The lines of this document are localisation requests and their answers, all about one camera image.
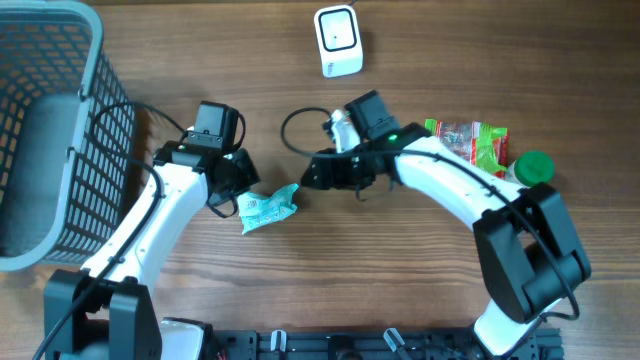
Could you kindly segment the teal snack packet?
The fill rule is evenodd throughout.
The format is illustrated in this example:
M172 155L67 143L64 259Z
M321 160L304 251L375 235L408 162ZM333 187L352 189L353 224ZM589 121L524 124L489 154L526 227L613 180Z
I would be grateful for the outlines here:
M293 197L299 185L286 185L270 197L247 192L238 197L239 217L243 225L242 234L260 227L282 221L297 212Z

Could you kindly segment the green snack bag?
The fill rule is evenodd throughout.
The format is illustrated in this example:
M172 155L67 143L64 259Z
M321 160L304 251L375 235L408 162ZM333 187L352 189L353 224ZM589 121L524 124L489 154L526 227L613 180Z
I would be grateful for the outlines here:
M450 151L472 165L492 174L501 169L497 163L492 141L496 127L483 122L443 122L427 118L425 128L435 135Z

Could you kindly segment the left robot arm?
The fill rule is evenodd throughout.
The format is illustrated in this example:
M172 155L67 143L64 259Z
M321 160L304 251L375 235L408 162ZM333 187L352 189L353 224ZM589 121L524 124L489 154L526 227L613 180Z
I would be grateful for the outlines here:
M149 180L107 243L77 272L56 271L44 294L41 359L225 359L212 326L158 320L158 276L186 226L203 208L220 216L259 180L243 149L246 120L236 109L200 104L193 127L139 165Z

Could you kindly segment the red stick sachet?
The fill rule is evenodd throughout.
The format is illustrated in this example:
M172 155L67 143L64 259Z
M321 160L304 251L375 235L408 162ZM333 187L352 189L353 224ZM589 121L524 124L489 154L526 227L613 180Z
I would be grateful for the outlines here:
M497 163L501 169L495 173L498 178L504 178L509 165L508 161L508 144L509 131L507 128L494 128L492 130L492 141L496 154Z

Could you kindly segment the green lid spice jar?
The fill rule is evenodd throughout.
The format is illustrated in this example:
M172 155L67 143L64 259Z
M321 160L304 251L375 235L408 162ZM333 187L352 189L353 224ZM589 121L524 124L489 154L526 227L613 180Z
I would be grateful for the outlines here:
M555 175L552 158L542 151L529 151L518 157L507 168L505 180L525 187L548 183Z

